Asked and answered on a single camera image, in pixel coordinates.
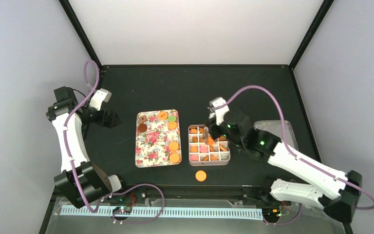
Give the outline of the pink divided cookie tin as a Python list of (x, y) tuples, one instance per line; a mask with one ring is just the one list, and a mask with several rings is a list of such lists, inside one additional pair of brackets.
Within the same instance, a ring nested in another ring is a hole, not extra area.
[(212, 139), (205, 125), (188, 127), (188, 160), (191, 166), (225, 166), (231, 153), (224, 136)]

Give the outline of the floral cookie tray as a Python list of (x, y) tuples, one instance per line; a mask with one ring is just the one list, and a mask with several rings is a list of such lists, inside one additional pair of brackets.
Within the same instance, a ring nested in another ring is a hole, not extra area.
[[(177, 121), (160, 120), (158, 113), (165, 111)], [(137, 130), (138, 118), (146, 115), (146, 132)], [(135, 165), (138, 168), (177, 165), (182, 161), (179, 113), (175, 109), (139, 112), (136, 116)]]

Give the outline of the metal tongs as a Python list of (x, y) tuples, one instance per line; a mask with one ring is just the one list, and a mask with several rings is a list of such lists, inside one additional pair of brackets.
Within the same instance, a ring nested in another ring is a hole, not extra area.
[(202, 134), (202, 139), (205, 144), (209, 144), (209, 139), (211, 138), (209, 130), (207, 127), (200, 128), (200, 133)]

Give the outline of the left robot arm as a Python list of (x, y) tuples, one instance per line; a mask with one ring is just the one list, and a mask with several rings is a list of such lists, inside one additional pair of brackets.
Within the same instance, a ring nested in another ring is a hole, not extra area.
[(113, 128), (122, 122), (115, 112), (102, 109), (112, 96), (108, 90), (96, 90), (83, 103), (71, 87), (57, 88), (54, 95), (56, 101), (48, 107), (46, 117), (61, 149), (61, 173), (54, 178), (55, 187), (79, 209), (122, 188), (118, 175), (107, 175), (90, 161), (83, 128), (91, 123)]

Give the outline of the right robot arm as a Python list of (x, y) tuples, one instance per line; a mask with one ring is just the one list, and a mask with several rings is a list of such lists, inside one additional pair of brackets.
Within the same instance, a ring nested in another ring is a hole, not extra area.
[(351, 223), (361, 196), (362, 175), (330, 168), (284, 143), (275, 134), (251, 126), (241, 112), (217, 114), (212, 111), (205, 122), (212, 139), (225, 137), (230, 144), (251, 158), (288, 171), (303, 183), (268, 178), (259, 188), (258, 198), (264, 204), (274, 200), (294, 201), (323, 210), (341, 223)]

